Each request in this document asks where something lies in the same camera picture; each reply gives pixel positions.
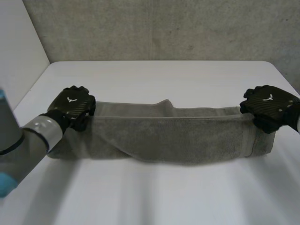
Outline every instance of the white wall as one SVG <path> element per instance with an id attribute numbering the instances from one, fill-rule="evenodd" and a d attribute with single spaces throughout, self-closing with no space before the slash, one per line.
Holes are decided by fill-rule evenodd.
<path id="1" fill-rule="evenodd" d="M 22 0 L 0 0 L 0 87 L 13 109 L 48 65 Z"/>

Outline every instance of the white table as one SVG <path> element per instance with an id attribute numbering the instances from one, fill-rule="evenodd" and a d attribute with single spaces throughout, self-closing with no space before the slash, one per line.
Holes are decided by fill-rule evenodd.
<path id="1" fill-rule="evenodd" d="M 226 107 L 264 84 L 297 95 L 262 61 L 57 62 L 15 114 L 24 125 L 72 85 L 98 101 Z M 300 137 L 282 127 L 264 157 L 202 166 L 45 157 L 0 207 L 3 225 L 299 224 Z"/>

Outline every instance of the gray towel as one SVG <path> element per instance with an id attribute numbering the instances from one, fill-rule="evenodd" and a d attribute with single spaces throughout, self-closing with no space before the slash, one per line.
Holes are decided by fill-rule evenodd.
<path id="1" fill-rule="evenodd" d="M 51 158 L 114 159 L 202 164 L 271 152 L 275 134 L 252 124 L 239 107 L 174 108 L 158 104 L 97 102 L 86 131 L 67 129 Z"/>

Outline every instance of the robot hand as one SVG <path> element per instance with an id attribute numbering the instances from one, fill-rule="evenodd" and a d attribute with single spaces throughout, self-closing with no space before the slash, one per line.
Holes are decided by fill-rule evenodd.
<path id="1" fill-rule="evenodd" d="M 300 99 L 273 86 L 248 89 L 241 102 L 240 112 L 255 116 L 253 123 L 265 133 L 277 131 L 283 125 L 297 130 L 300 116 Z"/>
<path id="2" fill-rule="evenodd" d="M 67 127 L 76 131 L 84 131 L 87 126 L 87 115 L 94 115 L 95 97 L 89 95 L 89 90 L 72 86 L 65 88 L 50 104 L 48 112 L 43 114 L 55 119 L 63 132 Z"/>

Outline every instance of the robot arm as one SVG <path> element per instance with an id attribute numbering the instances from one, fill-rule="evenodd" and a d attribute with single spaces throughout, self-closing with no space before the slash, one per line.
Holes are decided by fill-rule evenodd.
<path id="1" fill-rule="evenodd" d="M 96 103 L 88 93 L 84 87 L 64 89 L 47 113 L 19 128 L 0 90 L 0 197 L 17 187 L 61 140 L 68 127 L 85 130 L 86 115 L 94 114 Z"/>

